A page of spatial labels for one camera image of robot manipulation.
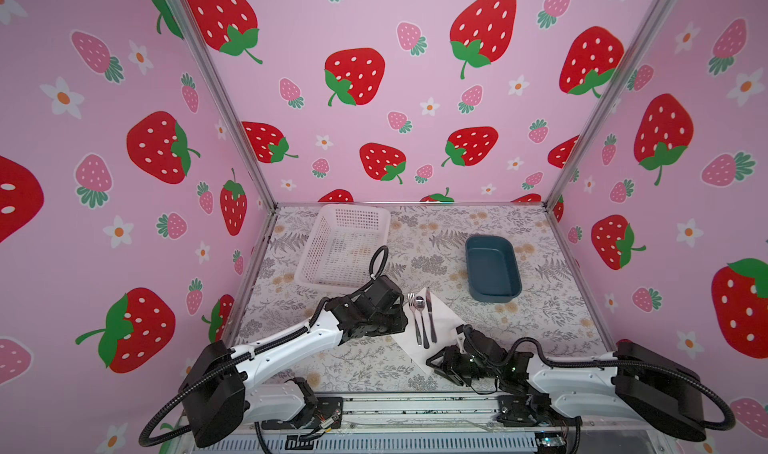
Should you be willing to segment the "teal plastic utensil tray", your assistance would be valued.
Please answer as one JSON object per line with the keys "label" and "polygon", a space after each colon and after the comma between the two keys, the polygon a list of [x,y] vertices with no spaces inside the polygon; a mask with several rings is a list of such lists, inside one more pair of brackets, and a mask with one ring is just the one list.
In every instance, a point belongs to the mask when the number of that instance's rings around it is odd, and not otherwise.
{"label": "teal plastic utensil tray", "polygon": [[474,234],[466,240],[470,296],[484,303],[507,303],[522,292],[522,281],[511,242],[501,236]]}

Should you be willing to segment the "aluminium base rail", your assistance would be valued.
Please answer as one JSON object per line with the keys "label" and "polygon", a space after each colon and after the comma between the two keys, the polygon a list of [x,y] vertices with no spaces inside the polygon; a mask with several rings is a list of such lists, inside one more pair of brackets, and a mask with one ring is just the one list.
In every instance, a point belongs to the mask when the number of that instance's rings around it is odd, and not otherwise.
{"label": "aluminium base rail", "polygon": [[243,426],[209,453],[678,453],[643,421],[583,416],[579,428],[505,427],[500,395],[473,392],[342,394],[340,424],[314,441]]}

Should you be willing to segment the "right aluminium corner post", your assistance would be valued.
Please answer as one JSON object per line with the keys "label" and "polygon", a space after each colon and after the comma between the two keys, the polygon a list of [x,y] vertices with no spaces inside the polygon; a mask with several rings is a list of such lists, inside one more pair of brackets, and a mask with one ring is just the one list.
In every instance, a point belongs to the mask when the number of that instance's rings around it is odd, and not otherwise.
{"label": "right aluminium corner post", "polygon": [[550,196],[544,203],[547,214],[554,214],[556,202],[558,202],[560,196],[564,194],[565,188],[568,186],[570,179],[576,172],[576,168],[578,168],[580,161],[584,158],[586,152],[588,152],[590,144],[592,144],[595,136],[600,132],[602,125],[610,116],[614,102],[616,102],[616,100],[620,98],[622,92],[624,92],[630,74],[632,74],[636,64],[641,62],[647,50],[651,48],[659,30],[661,30],[676,2],[677,0],[653,0],[652,4],[650,4],[642,23],[638,26],[638,30],[636,30],[634,34],[634,38],[632,38],[629,46],[627,46],[625,50],[625,54],[617,68],[616,74],[612,76],[608,88],[603,92],[602,98],[598,100],[590,118],[588,118],[584,126],[582,134],[579,136],[574,150],[572,150],[567,160],[564,170],[562,170],[556,184],[553,186]]}

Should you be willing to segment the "silver metal table knife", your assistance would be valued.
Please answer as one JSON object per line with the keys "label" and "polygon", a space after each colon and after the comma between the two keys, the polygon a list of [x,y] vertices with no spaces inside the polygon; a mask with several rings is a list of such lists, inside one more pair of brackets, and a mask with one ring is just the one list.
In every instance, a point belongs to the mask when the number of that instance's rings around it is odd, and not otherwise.
{"label": "silver metal table knife", "polygon": [[433,311],[432,295],[429,287],[426,288],[425,299],[426,299],[426,306],[427,306],[429,325],[430,325],[430,338],[433,343],[437,343],[438,338],[437,338],[434,314],[433,314],[434,311]]}

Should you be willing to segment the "silver metal spoon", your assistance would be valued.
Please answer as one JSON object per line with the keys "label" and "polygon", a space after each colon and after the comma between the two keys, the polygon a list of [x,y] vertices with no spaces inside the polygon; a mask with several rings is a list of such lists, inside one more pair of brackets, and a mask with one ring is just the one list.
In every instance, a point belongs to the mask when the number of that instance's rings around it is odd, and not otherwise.
{"label": "silver metal spoon", "polygon": [[429,342],[429,336],[426,330],[426,322],[424,317],[424,309],[426,308],[426,299],[421,295],[417,295],[414,301],[414,305],[420,317],[422,337],[423,337],[423,341],[422,341],[423,347],[425,349],[429,349],[430,342]]}

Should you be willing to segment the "white paper napkin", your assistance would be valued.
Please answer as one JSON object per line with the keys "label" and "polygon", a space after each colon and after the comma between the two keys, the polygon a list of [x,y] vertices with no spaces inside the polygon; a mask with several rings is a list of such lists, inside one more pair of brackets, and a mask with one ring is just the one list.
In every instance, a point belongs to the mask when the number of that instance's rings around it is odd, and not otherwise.
{"label": "white paper napkin", "polygon": [[[421,295],[425,298],[425,291],[427,287],[422,288],[417,295]],[[456,328],[464,324],[464,321],[451,310],[433,290],[431,291],[433,314],[435,321],[435,328],[437,333],[438,342],[433,343],[430,338],[430,325],[427,307],[424,309],[424,317],[426,322],[426,330],[429,336],[430,348],[425,349],[423,343],[421,346],[417,345],[414,332],[413,318],[408,306],[405,303],[404,312],[408,318],[408,326],[405,331],[400,334],[392,335],[392,339],[400,346],[405,354],[413,361],[413,363],[425,374],[429,375],[434,372],[432,368],[426,366],[425,361],[432,355],[436,354],[442,348],[456,345],[458,343],[458,334]],[[419,329],[422,336],[421,322],[419,313],[416,313]]]}

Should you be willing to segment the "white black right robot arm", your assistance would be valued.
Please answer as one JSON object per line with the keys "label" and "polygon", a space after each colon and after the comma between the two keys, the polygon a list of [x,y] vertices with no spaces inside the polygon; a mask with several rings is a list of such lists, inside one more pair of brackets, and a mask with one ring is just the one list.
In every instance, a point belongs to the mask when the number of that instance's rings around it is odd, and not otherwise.
{"label": "white black right robot arm", "polygon": [[459,386],[490,378],[496,391],[530,398],[532,412],[637,419],[689,442],[736,425],[729,404],[694,371],[631,341],[599,356],[562,358],[546,356],[532,337],[503,348],[468,324],[456,333],[459,343],[441,348],[426,366]]}

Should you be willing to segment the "aluminium corner frame post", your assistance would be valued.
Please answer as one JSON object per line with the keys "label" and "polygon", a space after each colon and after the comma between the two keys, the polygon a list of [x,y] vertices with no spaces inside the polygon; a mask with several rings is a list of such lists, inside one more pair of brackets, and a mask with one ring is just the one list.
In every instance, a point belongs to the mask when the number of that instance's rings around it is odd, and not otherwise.
{"label": "aluminium corner frame post", "polygon": [[232,136],[233,143],[249,173],[252,183],[263,199],[266,210],[272,214],[277,210],[277,202],[259,168],[259,162],[252,151],[244,128],[237,116],[234,106],[228,96],[226,87],[218,74],[209,54],[208,46],[202,38],[194,20],[190,6],[186,0],[166,0],[184,38],[191,50],[192,56],[200,69],[206,86],[219,110],[224,124]]}

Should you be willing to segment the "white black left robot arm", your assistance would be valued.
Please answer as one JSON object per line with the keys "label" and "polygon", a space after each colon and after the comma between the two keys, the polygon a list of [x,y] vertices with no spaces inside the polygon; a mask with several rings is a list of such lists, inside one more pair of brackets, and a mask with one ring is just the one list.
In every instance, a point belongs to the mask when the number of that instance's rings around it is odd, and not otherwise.
{"label": "white black left robot arm", "polygon": [[370,260],[367,282],[350,294],[322,298],[307,320],[259,341],[235,347],[216,341],[206,346],[178,393],[142,429],[140,446],[191,434],[196,446],[204,448],[243,424],[306,425],[316,405],[307,382],[268,381],[305,358],[351,340],[405,330],[405,297],[384,273],[388,254],[388,247],[380,246]]}

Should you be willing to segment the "white plastic mesh basket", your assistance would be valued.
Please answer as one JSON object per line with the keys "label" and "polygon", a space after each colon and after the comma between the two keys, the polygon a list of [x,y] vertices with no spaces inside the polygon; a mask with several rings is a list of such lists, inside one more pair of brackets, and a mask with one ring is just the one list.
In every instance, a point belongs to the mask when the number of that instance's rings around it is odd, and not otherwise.
{"label": "white plastic mesh basket", "polygon": [[298,285],[349,294],[371,279],[371,257],[387,243],[390,212],[352,204],[320,209],[298,263]]}

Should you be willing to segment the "silver metal fork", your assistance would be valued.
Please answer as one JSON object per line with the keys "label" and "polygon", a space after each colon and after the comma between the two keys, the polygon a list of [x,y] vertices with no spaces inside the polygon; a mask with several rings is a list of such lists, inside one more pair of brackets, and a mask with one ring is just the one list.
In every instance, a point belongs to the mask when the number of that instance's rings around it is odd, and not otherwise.
{"label": "silver metal fork", "polygon": [[420,329],[419,329],[418,321],[417,321],[417,318],[416,318],[417,310],[416,310],[416,307],[415,307],[415,294],[414,293],[408,293],[407,294],[407,302],[408,302],[408,306],[410,308],[410,311],[411,311],[411,314],[412,314],[412,318],[413,318],[415,339],[416,339],[417,345],[421,346],[422,345],[422,336],[421,336],[421,332],[420,332]]}

